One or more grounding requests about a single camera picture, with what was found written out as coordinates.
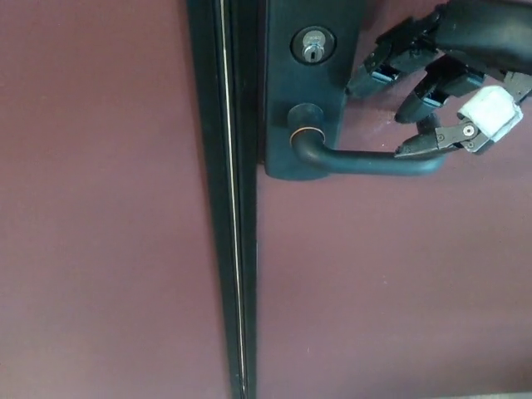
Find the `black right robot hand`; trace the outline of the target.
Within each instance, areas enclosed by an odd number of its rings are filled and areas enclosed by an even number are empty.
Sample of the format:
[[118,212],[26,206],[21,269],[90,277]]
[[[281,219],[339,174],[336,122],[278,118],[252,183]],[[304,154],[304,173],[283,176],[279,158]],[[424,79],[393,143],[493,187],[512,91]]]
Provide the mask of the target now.
[[448,1],[409,17],[377,38],[347,93],[373,96],[418,71],[424,77],[395,114],[418,132],[395,156],[482,154],[522,121],[531,95],[530,4]]

